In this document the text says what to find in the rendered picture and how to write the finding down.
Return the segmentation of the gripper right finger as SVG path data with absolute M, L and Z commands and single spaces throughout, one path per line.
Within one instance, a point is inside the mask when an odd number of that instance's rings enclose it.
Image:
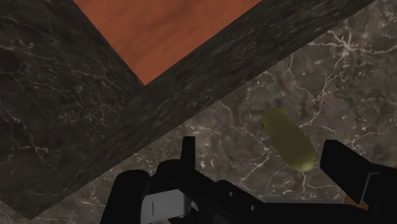
M 397 169 L 369 162 L 337 140 L 324 142 L 321 170 L 371 218 L 397 219 Z

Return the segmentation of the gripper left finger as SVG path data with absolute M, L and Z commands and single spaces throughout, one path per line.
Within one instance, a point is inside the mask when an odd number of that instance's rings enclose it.
M 205 198 L 212 183 L 195 170 L 195 137 L 185 136 L 181 158 L 161 162 L 153 176 L 143 170 L 117 175 L 100 224 L 218 224 Z

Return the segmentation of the yellow-green oblong fruit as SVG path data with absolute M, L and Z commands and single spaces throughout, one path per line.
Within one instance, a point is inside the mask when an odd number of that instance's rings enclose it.
M 310 139 L 282 108 L 272 108 L 261 118 L 272 146 L 294 170 L 306 172 L 314 168 L 316 152 Z

